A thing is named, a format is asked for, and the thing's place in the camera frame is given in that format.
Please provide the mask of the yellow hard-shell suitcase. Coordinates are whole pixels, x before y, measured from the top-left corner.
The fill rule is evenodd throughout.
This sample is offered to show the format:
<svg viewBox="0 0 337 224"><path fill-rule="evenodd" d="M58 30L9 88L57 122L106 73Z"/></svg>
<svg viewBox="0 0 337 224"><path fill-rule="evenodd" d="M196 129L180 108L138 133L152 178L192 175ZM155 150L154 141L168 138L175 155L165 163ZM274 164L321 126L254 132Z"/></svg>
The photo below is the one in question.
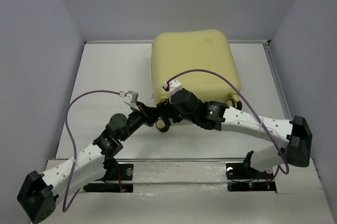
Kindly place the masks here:
<svg viewBox="0 0 337 224"><path fill-rule="evenodd" d="M162 108L156 127L166 132L183 121L163 90L164 82L177 79L183 89L202 102L216 101L242 108L237 91L241 82L227 37L219 30L166 32L152 43L153 100Z"/></svg>

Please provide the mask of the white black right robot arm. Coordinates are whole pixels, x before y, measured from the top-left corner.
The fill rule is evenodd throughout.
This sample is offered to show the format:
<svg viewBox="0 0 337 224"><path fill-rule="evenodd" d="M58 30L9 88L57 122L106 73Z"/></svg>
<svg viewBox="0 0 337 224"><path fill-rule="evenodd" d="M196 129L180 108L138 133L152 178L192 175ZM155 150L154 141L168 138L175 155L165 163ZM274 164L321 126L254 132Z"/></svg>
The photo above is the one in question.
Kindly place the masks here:
<svg viewBox="0 0 337 224"><path fill-rule="evenodd" d="M170 103L181 119L202 129L241 133L271 142L272 146L246 155L242 171L249 178L281 164L300 168L310 164L313 135L301 116L292 120L259 117L225 103L202 102L186 89L172 94Z"/></svg>

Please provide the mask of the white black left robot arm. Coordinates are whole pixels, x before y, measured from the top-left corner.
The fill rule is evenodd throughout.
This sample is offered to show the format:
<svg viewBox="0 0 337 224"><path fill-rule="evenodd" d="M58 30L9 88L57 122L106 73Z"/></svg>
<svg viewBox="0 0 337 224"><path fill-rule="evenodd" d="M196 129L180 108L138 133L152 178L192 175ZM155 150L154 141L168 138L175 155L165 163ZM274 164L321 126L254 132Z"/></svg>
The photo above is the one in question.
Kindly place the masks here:
<svg viewBox="0 0 337 224"><path fill-rule="evenodd" d="M115 156L141 126L153 126L160 117L159 108L136 102L132 112L125 116L111 116L102 133L74 158L41 173L30 172L24 179L17 201L31 223L48 218L66 194L78 191L96 179L111 179L118 166Z"/></svg>

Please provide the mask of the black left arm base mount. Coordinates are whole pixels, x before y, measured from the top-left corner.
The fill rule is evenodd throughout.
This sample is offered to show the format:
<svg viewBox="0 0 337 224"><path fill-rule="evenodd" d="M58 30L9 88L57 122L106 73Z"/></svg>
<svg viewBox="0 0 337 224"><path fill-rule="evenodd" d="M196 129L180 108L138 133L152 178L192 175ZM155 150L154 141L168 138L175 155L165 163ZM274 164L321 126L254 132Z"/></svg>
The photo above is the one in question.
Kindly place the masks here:
<svg viewBox="0 0 337 224"><path fill-rule="evenodd" d="M134 164L119 163L116 171L106 174L103 178L90 182L82 189L83 192L95 193L132 193Z"/></svg>

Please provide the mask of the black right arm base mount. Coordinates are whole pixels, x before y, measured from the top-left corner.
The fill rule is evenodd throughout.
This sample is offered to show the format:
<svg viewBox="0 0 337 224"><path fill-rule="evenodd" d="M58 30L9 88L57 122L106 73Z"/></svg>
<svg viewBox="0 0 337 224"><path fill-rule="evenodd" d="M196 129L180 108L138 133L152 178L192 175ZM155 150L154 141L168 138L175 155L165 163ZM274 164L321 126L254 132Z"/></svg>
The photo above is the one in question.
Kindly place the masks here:
<svg viewBox="0 0 337 224"><path fill-rule="evenodd" d="M274 173L260 172L250 167L253 151L242 162L226 164L227 189L229 192L276 192Z"/></svg>

